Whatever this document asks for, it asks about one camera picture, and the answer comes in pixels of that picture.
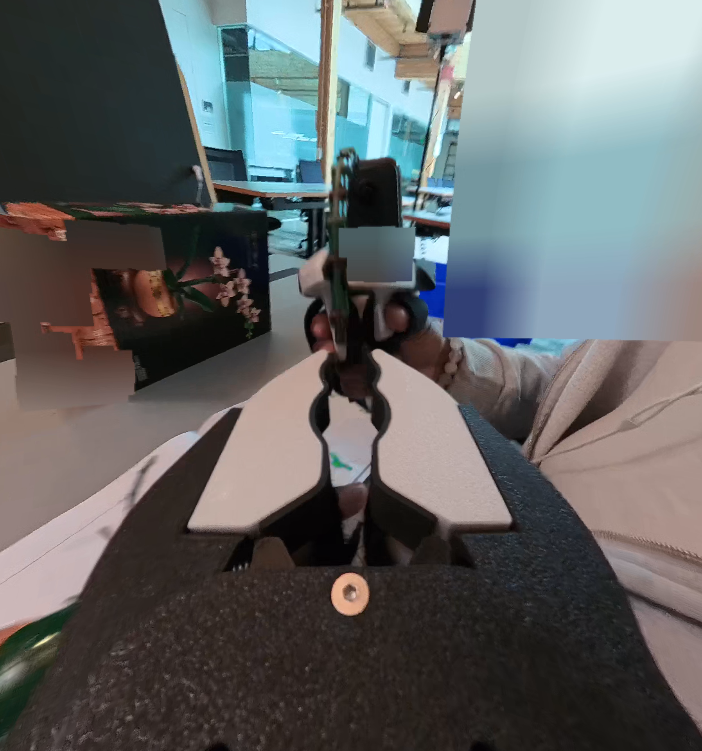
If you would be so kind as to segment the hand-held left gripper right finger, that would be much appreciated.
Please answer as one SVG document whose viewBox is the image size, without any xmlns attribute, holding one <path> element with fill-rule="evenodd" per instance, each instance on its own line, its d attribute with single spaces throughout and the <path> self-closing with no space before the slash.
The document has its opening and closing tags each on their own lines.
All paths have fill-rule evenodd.
<svg viewBox="0 0 702 751">
<path fill-rule="evenodd" d="M 503 532 L 512 516 L 457 402 L 375 350 L 368 512 L 391 537 Z"/>
</svg>

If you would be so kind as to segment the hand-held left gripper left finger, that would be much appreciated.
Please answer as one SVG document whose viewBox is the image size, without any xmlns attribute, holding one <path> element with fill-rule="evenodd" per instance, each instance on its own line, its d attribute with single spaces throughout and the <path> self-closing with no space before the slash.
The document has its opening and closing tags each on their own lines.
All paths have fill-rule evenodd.
<svg viewBox="0 0 702 751">
<path fill-rule="evenodd" d="M 340 523 L 324 432 L 326 351 L 255 393 L 241 409 L 187 522 L 187 531 L 312 537 Z"/>
</svg>

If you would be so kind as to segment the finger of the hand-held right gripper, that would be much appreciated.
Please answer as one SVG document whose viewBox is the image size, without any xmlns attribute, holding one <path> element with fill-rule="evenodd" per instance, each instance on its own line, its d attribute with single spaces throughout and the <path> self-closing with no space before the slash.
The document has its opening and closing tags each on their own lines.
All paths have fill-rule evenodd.
<svg viewBox="0 0 702 751">
<path fill-rule="evenodd" d="M 301 296 L 308 300 L 331 300 L 334 290 L 334 275 L 339 255 L 329 249 L 315 252 L 298 273 Z"/>
</svg>

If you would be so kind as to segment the green brick plant stem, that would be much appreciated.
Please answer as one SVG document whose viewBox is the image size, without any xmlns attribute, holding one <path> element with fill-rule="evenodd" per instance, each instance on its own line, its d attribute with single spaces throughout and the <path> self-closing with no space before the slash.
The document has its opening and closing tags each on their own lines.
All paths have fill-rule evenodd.
<svg viewBox="0 0 702 751">
<path fill-rule="evenodd" d="M 334 343 L 334 387 L 351 402 L 366 406 L 365 343 L 361 316 L 348 284 L 348 262 L 340 251 L 339 233 L 347 227 L 349 189 L 359 159 L 353 148 L 341 149 L 331 168 L 328 256 L 329 283 L 325 310 Z"/>
</svg>

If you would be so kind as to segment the green toy leaf piece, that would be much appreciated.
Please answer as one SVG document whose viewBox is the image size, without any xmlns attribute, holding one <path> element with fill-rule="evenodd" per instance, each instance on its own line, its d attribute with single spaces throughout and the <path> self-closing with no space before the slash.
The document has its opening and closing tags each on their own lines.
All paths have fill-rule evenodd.
<svg viewBox="0 0 702 751">
<path fill-rule="evenodd" d="M 62 631 L 78 606 L 78 602 L 73 602 L 20 625 L 0 643 L 0 749 L 32 692 L 54 663 Z"/>
</svg>

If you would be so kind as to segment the person's right forearm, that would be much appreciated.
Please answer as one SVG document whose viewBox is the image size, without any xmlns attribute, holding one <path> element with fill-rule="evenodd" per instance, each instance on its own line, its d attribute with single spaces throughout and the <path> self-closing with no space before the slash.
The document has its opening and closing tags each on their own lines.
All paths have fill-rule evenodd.
<svg viewBox="0 0 702 751">
<path fill-rule="evenodd" d="M 461 405 L 475 408 L 499 433 L 524 443 L 552 380 L 576 344 L 559 352 L 493 340 L 447 339 L 449 361 L 440 385 Z"/>
</svg>

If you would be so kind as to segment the person's right hand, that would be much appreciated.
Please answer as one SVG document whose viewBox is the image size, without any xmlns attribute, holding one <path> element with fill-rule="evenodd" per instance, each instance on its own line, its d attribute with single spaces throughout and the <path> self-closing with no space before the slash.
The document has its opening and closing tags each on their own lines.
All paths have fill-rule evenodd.
<svg viewBox="0 0 702 751">
<path fill-rule="evenodd" d="M 389 303 L 385 309 L 385 321 L 393 333 L 405 333 L 406 337 L 397 351 L 397 358 L 431 380 L 438 380 L 449 361 L 449 344 L 430 324 L 418 333 L 409 333 L 409 315 L 404 307 Z M 310 330 L 315 338 L 311 349 L 314 352 L 334 352 L 330 323 L 326 313 L 318 313 L 312 319 Z M 340 392 L 348 399 L 365 399 L 371 394 L 367 387 L 366 368 L 347 367 L 340 373 Z"/>
</svg>

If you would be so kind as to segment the long wooden office table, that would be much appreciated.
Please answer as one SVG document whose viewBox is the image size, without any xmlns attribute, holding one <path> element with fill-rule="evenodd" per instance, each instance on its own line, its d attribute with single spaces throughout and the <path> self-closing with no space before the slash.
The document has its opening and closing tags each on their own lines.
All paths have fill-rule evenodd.
<svg viewBox="0 0 702 751">
<path fill-rule="evenodd" d="M 402 212 L 402 219 L 416 227 L 429 228 L 444 234 L 448 234 L 451 227 L 451 216 L 448 213 L 406 210 Z"/>
<path fill-rule="evenodd" d="M 307 242 L 303 258 L 327 246 L 326 213 L 330 186 L 326 183 L 214 181 L 216 194 L 245 196 L 259 201 L 268 211 L 299 211 L 307 215 Z"/>
</svg>

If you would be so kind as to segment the dark flower printed box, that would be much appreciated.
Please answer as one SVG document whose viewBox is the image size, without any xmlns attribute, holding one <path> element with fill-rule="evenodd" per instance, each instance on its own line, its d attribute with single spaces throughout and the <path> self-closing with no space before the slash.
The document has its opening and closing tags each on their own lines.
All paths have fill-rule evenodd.
<svg viewBox="0 0 702 751">
<path fill-rule="evenodd" d="M 10 203 L 0 324 L 23 410 L 125 402 L 269 332 L 267 216 L 228 204 Z"/>
</svg>

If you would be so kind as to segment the blue storage bin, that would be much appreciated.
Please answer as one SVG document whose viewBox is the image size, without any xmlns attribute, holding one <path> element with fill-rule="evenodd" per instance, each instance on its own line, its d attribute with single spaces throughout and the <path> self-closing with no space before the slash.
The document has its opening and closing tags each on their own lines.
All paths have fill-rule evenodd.
<svg viewBox="0 0 702 751">
<path fill-rule="evenodd" d="M 530 337 L 508 338 L 493 337 L 495 333 L 494 321 L 490 312 L 490 305 L 494 302 L 494 290 L 484 286 L 481 282 L 472 290 L 460 285 L 453 286 L 454 301 L 449 308 L 447 295 L 448 265 L 447 262 L 435 262 L 416 258 L 417 266 L 426 271 L 433 281 L 433 287 L 420 292 L 420 297 L 426 303 L 431 318 L 445 321 L 448 311 L 455 314 L 455 323 L 463 324 L 467 333 L 475 333 L 477 338 L 491 339 L 501 345 L 514 348 L 517 345 L 528 345 L 534 340 Z"/>
</svg>

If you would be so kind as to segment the row of black chairs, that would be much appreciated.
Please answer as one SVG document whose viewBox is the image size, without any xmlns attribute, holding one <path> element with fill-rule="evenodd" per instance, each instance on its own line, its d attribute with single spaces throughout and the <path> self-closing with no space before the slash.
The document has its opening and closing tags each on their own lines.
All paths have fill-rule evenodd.
<svg viewBox="0 0 702 751">
<path fill-rule="evenodd" d="M 265 183 L 308 183 L 324 182 L 320 162 L 299 160 L 295 167 L 263 167 L 247 165 L 243 152 L 239 149 L 205 148 L 210 175 L 215 183 L 227 181 L 249 181 Z"/>
</svg>

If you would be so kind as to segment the studio light panel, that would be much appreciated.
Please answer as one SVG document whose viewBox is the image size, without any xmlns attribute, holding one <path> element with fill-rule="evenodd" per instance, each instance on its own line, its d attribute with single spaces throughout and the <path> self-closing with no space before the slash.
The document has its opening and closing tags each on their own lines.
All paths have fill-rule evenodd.
<svg viewBox="0 0 702 751">
<path fill-rule="evenodd" d="M 415 31 L 430 41 L 463 42 L 472 31 L 476 1 L 421 1 Z"/>
</svg>

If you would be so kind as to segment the white instruction booklet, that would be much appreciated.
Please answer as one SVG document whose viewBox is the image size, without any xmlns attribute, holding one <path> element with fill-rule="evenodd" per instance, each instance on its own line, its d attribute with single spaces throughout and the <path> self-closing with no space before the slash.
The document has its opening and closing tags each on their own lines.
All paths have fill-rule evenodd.
<svg viewBox="0 0 702 751">
<path fill-rule="evenodd" d="M 116 459 L 99 439 L 42 447 L 39 436 L 0 455 L 0 639 L 77 600 L 132 504 L 225 413 Z"/>
</svg>

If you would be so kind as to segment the dark divider panel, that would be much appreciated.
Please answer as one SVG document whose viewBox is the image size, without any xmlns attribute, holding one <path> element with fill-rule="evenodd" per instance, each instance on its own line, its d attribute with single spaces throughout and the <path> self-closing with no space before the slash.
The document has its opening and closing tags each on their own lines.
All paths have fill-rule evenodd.
<svg viewBox="0 0 702 751">
<path fill-rule="evenodd" d="M 159 2 L 0 1 L 7 203 L 194 204 L 215 192 Z"/>
</svg>

